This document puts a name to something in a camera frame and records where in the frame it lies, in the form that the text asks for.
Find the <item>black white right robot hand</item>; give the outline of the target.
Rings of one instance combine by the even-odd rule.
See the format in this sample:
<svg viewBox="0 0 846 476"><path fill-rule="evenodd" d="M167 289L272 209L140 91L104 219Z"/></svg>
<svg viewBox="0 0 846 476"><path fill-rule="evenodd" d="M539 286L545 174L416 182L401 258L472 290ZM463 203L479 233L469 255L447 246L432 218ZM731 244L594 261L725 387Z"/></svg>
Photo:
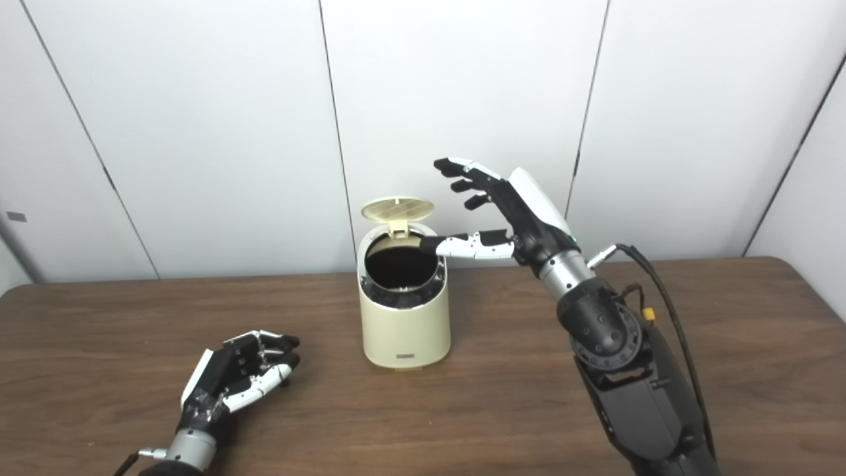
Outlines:
<svg viewBox="0 0 846 476"><path fill-rule="evenodd" d="M539 273L553 257L581 251L558 208L525 169L514 169L504 178L480 163L456 157L435 160L433 165L444 177L457 178L451 184L453 192L475 191L465 201L466 209L494 204L513 233L496 229L425 236L420 240L421 252L475 260L514 258L519 265Z"/></svg>

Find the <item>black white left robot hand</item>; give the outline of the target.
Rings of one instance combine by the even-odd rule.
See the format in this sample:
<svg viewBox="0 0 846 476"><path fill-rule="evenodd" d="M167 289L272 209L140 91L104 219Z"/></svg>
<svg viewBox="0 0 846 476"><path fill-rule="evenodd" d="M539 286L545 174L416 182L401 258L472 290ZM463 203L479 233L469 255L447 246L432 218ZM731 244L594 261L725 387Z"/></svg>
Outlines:
<svg viewBox="0 0 846 476"><path fill-rule="evenodd" d="M284 385L300 363L299 345L293 335L254 329L205 350L182 391L177 431L221 441L233 413Z"/></svg>

